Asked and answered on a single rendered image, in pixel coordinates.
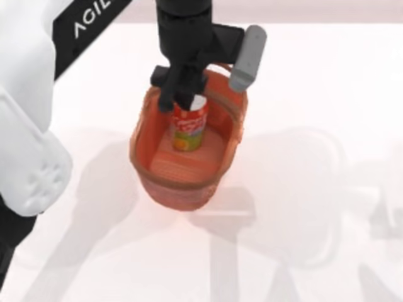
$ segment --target can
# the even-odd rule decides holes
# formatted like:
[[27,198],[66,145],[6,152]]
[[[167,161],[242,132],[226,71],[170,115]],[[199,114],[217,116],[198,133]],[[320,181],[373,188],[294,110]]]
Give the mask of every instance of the can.
[[205,96],[196,95],[190,110],[174,104],[173,147],[179,151],[194,151],[202,144],[207,123],[208,102]]

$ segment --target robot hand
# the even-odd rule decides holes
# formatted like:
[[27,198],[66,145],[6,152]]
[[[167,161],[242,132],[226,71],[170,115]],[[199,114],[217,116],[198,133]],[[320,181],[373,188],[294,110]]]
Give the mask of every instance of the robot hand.
[[0,4],[0,193],[23,217],[52,206],[71,176],[70,155],[48,130],[55,74],[52,23],[70,2]]

